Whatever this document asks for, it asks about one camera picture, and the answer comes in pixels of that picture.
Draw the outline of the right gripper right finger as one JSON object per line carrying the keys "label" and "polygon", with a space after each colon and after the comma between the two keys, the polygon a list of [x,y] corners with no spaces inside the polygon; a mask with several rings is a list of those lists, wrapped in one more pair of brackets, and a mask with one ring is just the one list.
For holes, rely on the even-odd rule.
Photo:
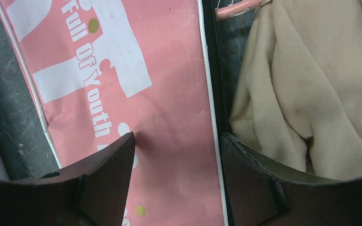
{"label": "right gripper right finger", "polygon": [[337,181],[285,166],[223,133],[221,158],[237,226],[362,226],[362,178]]}

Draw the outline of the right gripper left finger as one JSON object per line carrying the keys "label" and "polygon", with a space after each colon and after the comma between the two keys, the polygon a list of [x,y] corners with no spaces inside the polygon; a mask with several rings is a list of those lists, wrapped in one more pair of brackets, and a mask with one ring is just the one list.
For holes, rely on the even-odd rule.
{"label": "right gripper left finger", "polygon": [[0,180],[0,226],[120,226],[134,151],[129,132],[41,178]]}

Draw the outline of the pink SPORT racket bag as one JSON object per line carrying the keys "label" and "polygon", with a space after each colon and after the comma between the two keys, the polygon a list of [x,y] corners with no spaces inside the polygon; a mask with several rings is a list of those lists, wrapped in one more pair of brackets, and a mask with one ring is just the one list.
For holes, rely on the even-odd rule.
{"label": "pink SPORT racket bag", "polygon": [[0,0],[60,168],[133,132],[125,226],[226,226],[202,0]]}

